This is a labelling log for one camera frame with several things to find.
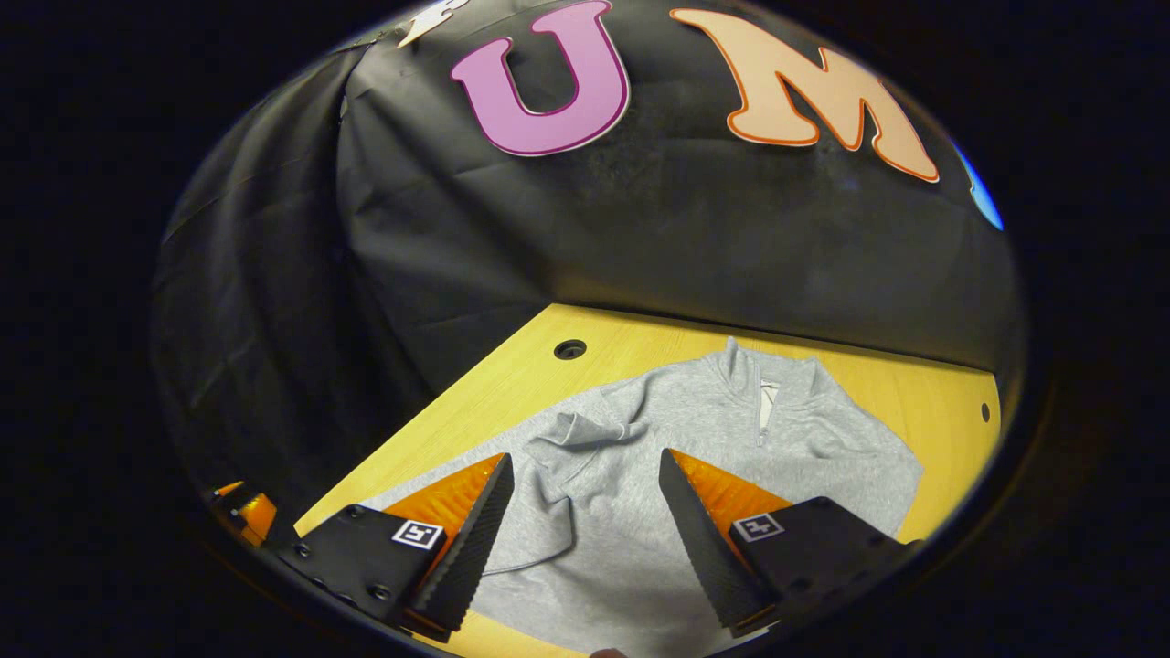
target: gray sweatshirt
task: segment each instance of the gray sweatshirt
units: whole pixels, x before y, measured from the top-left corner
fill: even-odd
[[[922,475],[914,453],[819,361],[728,338],[722,352],[573,396],[363,505],[387,507],[509,452],[516,488],[472,609],[585,653],[703,656],[735,642],[659,491],[663,447],[792,502],[826,495],[888,535]]]

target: pink letter u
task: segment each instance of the pink letter u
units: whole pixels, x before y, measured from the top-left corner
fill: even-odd
[[[605,0],[550,12],[532,32],[557,37],[577,91],[565,107],[536,114],[524,107],[504,59],[511,39],[497,39],[463,57],[450,77],[463,83],[488,140],[516,156],[546,156],[589,144],[617,125],[629,104],[629,81],[601,15]]]

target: wooden table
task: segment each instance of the wooden table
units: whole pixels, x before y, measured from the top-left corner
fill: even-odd
[[[345,505],[421,475],[570,396],[721,351],[729,335],[748,349],[818,357],[858,405],[914,451],[925,472],[900,541],[937,529],[998,445],[999,398],[990,372],[775,334],[552,304],[338,482],[296,522],[296,530],[303,536]],[[553,348],[570,338],[584,341],[585,354],[556,358]],[[448,644],[435,645],[473,658],[583,656],[474,611]]]

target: yellow table surface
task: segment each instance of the yellow table surface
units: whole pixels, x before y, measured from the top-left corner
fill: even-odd
[[[342,507],[421,475],[570,396],[721,351],[728,336],[752,350],[818,357],[859,406],[914,451],[924,473],[897,536],[902,542],[923,539],[942,525],[998,444],[999,397],[990,372],[776,334],[552,304],[338,482],[296,522],[296,530],[304,536]],[[570,338],[584,341],[585,354],[556,358],[552,349]],[[987,421],[984,404],[991,411]],[[431,644],[474,658],[583,656],[474,611],[448,644]]]

